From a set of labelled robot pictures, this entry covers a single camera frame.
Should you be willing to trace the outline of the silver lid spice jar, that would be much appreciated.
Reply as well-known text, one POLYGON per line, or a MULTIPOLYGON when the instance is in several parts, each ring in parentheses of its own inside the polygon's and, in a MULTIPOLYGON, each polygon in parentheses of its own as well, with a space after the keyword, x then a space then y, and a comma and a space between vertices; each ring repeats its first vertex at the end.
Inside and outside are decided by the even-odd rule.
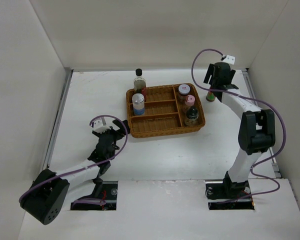
POLYGON ((132 96, 132 107, 135 116, 141 116, 145 113, 145 98, 141 93, 135 93, 132 96))

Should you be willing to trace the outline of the white lid glass jar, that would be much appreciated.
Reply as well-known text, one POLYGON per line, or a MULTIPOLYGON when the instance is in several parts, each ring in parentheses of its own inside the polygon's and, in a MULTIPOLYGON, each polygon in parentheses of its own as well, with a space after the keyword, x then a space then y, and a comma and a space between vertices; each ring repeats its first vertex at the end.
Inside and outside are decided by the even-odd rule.
POLYGON ((181 84, 178 87, 177 97, 180 103, 184 103, 186 97, 190 94, 191 88, 188 84, 181 84))

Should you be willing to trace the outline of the pink lid spice bottle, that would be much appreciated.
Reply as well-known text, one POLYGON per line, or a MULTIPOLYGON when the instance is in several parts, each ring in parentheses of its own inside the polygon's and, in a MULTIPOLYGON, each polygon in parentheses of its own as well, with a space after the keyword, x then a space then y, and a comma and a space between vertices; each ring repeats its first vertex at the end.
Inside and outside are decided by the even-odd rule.
POLYGON ((192 107, 194 106, 195 104, 195 97, 193 95, 187 95, 185 98, 184 98, 184 103, 182 105, 182 111, 184 114, 187 113, 187 111, 192 107))

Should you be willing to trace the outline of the dark sauce bottle black cap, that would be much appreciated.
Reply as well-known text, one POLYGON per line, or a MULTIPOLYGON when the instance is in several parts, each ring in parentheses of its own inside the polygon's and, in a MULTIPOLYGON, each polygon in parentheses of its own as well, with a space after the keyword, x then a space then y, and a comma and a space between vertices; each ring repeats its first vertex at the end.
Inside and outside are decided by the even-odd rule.
POLYGON ((142 94, 144 101, 147 100, 146 80, 143 78, 143 71, 140 68, 135 70, 135 79, 133 80, 133 88, 136 94, 142 94))

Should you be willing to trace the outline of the black cap spice bottle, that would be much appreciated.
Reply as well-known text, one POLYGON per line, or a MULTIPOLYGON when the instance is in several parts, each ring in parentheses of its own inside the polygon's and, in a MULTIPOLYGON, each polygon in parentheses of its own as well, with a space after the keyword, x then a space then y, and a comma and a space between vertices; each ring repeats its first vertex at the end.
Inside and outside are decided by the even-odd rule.
POLYGON ((199 111, 195 106, 191 106, 185 113, 184 124, 188 127, 197 126, 199 124, 199 111))

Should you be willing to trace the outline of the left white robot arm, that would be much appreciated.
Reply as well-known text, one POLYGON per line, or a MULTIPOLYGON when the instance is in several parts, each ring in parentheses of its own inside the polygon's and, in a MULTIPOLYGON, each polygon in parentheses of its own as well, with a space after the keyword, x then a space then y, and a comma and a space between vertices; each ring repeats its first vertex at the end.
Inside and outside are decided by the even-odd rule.
POLYGON ((43 170, 18 200, 20 207, 43 225, 50 224, 63 206, 71 210, 114 210, 117 204, 118 185, 104 183, 102 175, 123 148, 117 145, 127 140, 130 127, 127 120, 113 119, 114 129, 108 126, 105 116, 90 121, 92 134, 98 138, 95 149, 82 163, 59 172, 43 170))

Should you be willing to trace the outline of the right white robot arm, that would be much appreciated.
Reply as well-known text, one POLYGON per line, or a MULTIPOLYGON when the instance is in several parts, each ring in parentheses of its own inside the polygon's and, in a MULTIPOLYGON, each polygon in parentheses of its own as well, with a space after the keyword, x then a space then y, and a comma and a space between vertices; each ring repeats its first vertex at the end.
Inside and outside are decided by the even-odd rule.
POLYGON ((210 85, 214 96, 241 120, 239 152, 222 183, 206 184, 206 196, 210 200, 241 196, 242 191, 249 187, 253 164, 276 142, 275 113, 271 109, 261 109, 241 96, 238 87, 232 83, 235 72, 228 63, 211 63, 203 81, 210 85))

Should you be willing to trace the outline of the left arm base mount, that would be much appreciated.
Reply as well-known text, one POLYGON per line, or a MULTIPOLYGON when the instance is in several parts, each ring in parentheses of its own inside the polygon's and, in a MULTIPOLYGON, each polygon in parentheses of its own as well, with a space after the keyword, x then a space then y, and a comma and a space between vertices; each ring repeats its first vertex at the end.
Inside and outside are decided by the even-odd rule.
POLYGON ((71 211, 115 211, 117 209, 118 181, 95 180, 91 194, 70 204, 71 211))

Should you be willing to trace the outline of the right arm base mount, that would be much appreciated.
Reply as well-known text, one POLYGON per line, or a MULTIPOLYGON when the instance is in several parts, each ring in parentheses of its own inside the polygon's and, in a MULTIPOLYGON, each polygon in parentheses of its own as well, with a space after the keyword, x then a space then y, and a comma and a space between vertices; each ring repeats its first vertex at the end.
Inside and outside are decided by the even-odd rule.
POLYGON ((228 172, 222 181, 207 181, 205 196, 209 210, 254 210, 249 182, 232 182, 228 172))

